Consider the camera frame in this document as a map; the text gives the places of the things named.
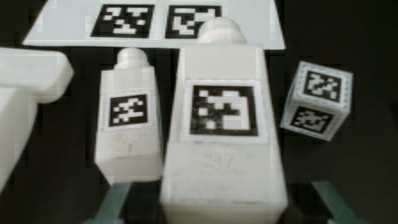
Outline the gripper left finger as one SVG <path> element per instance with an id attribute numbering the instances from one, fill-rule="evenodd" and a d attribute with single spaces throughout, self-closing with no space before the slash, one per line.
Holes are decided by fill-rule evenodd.
<path id="1" fill-rule="evenodd" d="M 125 220 L 119 215 L 123 212 L 130 188 L 130 183 L 117 183 L 112 185 L 96 215 L 82 222 L 82 224 L 125 224 Z"/>

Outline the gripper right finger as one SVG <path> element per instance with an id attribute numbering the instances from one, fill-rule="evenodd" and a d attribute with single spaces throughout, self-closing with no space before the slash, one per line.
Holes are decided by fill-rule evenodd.
<path id="1" fill-rule="evenodd" d="M 325 181 L 315 181 L 311 185 L 332 215 L 327 224 L 372 224 L 357 217 L 332 184 Z"/>

